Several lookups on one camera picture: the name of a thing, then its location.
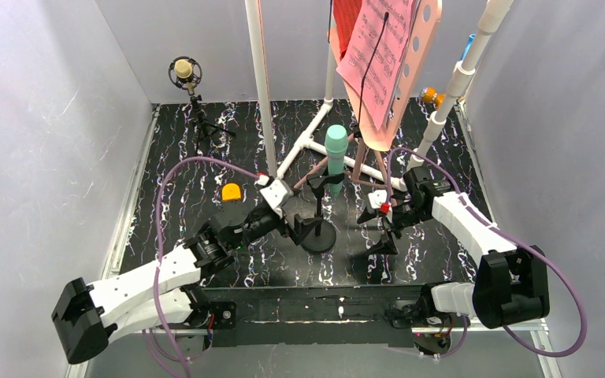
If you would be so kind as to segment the black round-base mic stand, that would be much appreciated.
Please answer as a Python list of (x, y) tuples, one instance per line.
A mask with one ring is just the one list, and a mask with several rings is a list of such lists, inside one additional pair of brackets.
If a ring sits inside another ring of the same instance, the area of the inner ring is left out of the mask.
[(308, 175), (306, 183), (316, 198), (315, 217), (321, 221), (315, 224), (314, 230), (305, 237), (301, 246), (308, 254), (328, 253), (336, 243), (336, 230), (333, 225), (323, 217), (322, 200), (325, 196), (325, 187), (329, 184), (343, 182), (344, 174), (330, 175), (326, 172)]

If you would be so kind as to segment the black tripod shock mount stand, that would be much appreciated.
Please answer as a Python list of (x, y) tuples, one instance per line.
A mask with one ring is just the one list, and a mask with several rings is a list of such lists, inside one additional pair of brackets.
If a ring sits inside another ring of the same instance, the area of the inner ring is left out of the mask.
[[(173, 63), (176, 59), (187, 58), (193, 64), (193, 76), (187, 80), (179, 79), (173, 72)], [(196, 129), (195, 153), (199, 152), (202, 142), (212, 139), (217, 133), (226, 134), (230, 138), (235, 138), (236, 133), (213, 124), (206, 119), (205, 110), (201, 107), (202, 96), (196, 94), (196, 87), (202, 82), (202, 67), (193, 58), (188, 56), (179, 56), (173, 59), (168, 68), (168, 77), (170, 82), (177, 88), (187, 92), (189, 103), (191, 104), (191, 121)]]

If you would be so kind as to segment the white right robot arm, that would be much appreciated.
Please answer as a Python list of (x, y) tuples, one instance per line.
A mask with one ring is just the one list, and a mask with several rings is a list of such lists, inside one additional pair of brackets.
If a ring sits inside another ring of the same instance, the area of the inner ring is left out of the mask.
[(462, 244), (478, 265), (473, 283), (428, 283), (413, 305), (396, 310), (407, 319), (444, 317), (456, 313), (477, 317), (489, 329), (544, 318), (550, 313), (546, 265), (527, 250), (498, 235), (448, 180), (434, 180), (421, 168), (404, 176), (408, 197), (396, 206), (385, 190), (368, 195), (359, 224), (379, 218), (383, 233), (368, 254), (397, 254), (395, 240), (405, 228), (436, 220)]

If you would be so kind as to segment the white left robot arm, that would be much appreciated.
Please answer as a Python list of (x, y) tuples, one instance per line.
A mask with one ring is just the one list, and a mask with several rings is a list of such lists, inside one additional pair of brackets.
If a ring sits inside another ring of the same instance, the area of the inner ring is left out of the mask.
[(88, 361), (125, 335), (157, 327), (158, 306), (169, 323), (201, 326), (212, 306), (199, 282), (233, 263), (232, 251), (272, 231), (299, 245), (322, 220), (298, 214), (289, 220), (266, 202), (254, 208), (226, 202), (162, 261), (92, 283), (69, 281), (51, 314), (67, 362)]

